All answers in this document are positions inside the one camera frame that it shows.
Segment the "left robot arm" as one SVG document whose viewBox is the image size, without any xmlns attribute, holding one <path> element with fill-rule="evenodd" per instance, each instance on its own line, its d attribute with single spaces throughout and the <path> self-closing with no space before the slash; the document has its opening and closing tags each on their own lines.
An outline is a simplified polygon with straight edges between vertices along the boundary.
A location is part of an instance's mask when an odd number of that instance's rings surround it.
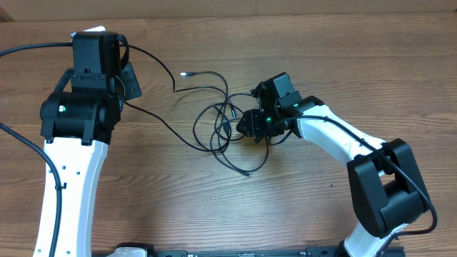
<svg viewBox="0 0 457 257">
<path fill-rule="evenodd" d="M 142 95 L 125 36 L 104 27 L 72 35 L 74 65 L 40 110 L 46 167 L 35 256 L 90 256 L 96 190 L 126 100 Z"/>
</svg>

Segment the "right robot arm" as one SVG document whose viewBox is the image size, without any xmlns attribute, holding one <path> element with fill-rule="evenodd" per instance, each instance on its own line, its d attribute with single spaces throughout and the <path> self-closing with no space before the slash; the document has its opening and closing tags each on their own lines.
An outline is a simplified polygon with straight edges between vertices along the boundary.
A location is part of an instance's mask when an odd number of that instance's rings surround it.
<svg viewBox="0 0 457 257">
<path fill-rule="evenodd" d="M 258 108 L 246 111 L 236 130 L 257 141 L 295 134 L 321 147 L 346 166 L 358 223 L 332 256 L 404 256 L 391 248 L 401 236 L 432 232 L 438 223 L 411 147 L 397 138 L 384 141 L 335 115 L 315 96 L 302 97 L 283 72 L 251 90 Z M 407 231 L 407 225 L 430 211 L 429 228 Z"/>
</svg>

